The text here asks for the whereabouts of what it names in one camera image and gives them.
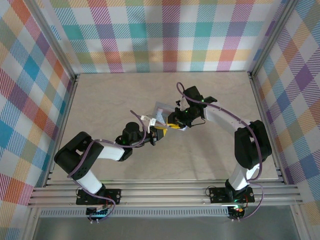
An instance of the purple cable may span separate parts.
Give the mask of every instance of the purple cable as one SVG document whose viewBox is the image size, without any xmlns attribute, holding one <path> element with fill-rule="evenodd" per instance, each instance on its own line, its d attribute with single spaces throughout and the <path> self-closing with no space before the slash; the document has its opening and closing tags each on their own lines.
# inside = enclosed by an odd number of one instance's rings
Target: purple cable
<svg viewBox="0 0 320 240">
<path fill-rule="evenodd" d="M 106 216 L 104 216 L 103 218 L 101 218 L 101 219 L 99 220 L 99 222 L 102 222 L 102 221 L 106 220 L 106 219 L 112 214 L 112 212 L 115 210 L 115 207 L 116 207 L 115 201 L 114 201 L 113 199 L 109 198 L 109 197 L 95 195 L 95 194 L 89 192 L 87 189 L 85 189 L 83 186 L 81 186 L 81 185 L 80 185 L 79 183 L 77 183 L 75 180 L 73 180 L 73 181 L 74 181 L 74 183 L 75 183 L 76 185 L 78 185 L 80 188 L 82 188 L 83 191 L 85 191 L 87 194 L 91 195 L 92 197 L 98 198 L 98 199 L 105 199 L 105 200 L 107 200 L 107 201 L 112 202 L 112 209 L 111 209 L 111 211 L 110 211 Z"/>
<path fill-rule="evenodd" d="M 139 141 L 136 145 L 133 145 L 133 146 L 128 146 L 128 145 L 120 145 L 120 144 L 117 144 L 113 141 L 109 141 L 109 140 L 105 140 L 105 139 L 95 139 L 93 140 L 92 142 L 90 142 L 89 146 L 86 148 L 82 158 L 81 158 L 81 161 L 79 162 L 79 164 L 72 170 L 72 172 L 69 173 L 69 175 L 67 176 L 67 178 L 71 178 L 73 176 L 73 174 L 75 174 L 78 169 L 82 166 L 82 164 L 84 163 L 87 155 L 88 155 L 88 152 L 90 150 L 90 148 L 92 147 L 92 145 L 96 142 L 101 142 L 101 143 L 107 143 L 107 144 L 112 144 L 112 145 L 115 145 L 117 147 L 121 147 L 121 148 L 134 148 L 134 147 L 137 147 L 139 146 L 140 144 L 142 144 L 147 136 L 147 131 L 146 131 L 146 128 L 145 128 L 145 125 L 144 123 L 142 122 L 142 120 L 140 119 L 140 117 L 132 110 L 130 110 L 130 113 L 132 113 L 141 123 L 142 125 L 142 129 L 143 129 L 143 138 L 141 139 L 141 141 Z"/>
<path fill-rule="evenodd" d="M 262 200 L 264 199 L 264 196 L 265 196 L 265 193 L 264 193 L 264 189 L 263 187 L 258 184 L 258 183 L 252 183 L 252 181 L 255 181 L 255 180 L 258 180 L 261 176 L 261 173 L 262 173 L 262 155 L 261 155 L 261 149 L 260 149 L 260 146 L 259 146 L 259 143 L 258 143 L 258 139 L 254 133 L 254 131 L 248 126 L 248 124 L 246 124 L 244 121 L 242 121 L 239 117 L 237 117 L 236 115 L 234 115 L 232 112 L 229 112 L 228 110 L 220 107 L 220 106 L 217 106 L 217 105 L 214 105 L 214 104 L 211 104 L 211 103 L 207 103 L 207 102 L 203 102 L 203 101 L 197 101 L 197 100 L 194 100 L 188 96 L 186 96 L 179 88 L 179 86 L 182 87 L 183 91 L 185 91 L 185 87 L 184 85 L 181 83 L 181 82 L 177 82 L 176 83 L 176 88 L 178 90 L 178 92 L 186 99 L 188 99 L 189 101 L 191 102 L 194 102 L 194 103 L 197 103 L 197 104 L 204 104 L 204 105 L 207 105 L 207 106 L 210 106 L 210 107 L 213 107 L 215 109 L 219 109 L 220 111 L 223 111 L 224 113 L 228 114 L 229 116 L 233 117 L 235 120 L 237 120 L 239 123 L 241 123 L 242 125 L 244 125 L 248 130 L 249 132 L 251 133 L 253 139 L 254 139 L 254 143 L 255 143 L 255 146 L 256 146 L 256 149 L 257 149 L 257 152 L 258 152 L 258 157 L 259 157 L 259 172 L 258 172 L 258 175 L 254 178 L 251 178 L 251 179 L 248 179 L 248 183 L 250 184 L 253 184 L 253 185 L 257 185 L 261 188 L 262 190 L 262 196 L 261 196 L 261 200 L 259 202 L 259 204 L 257 205 L 257 207 L 255 208 L 255 210 L 248 216 L 246 217 L 243 217 L 242 219 L 247 219 L 249 217 L 251 217 L 261 206 L 261 203 L 262 203 Z"/>
</svg>

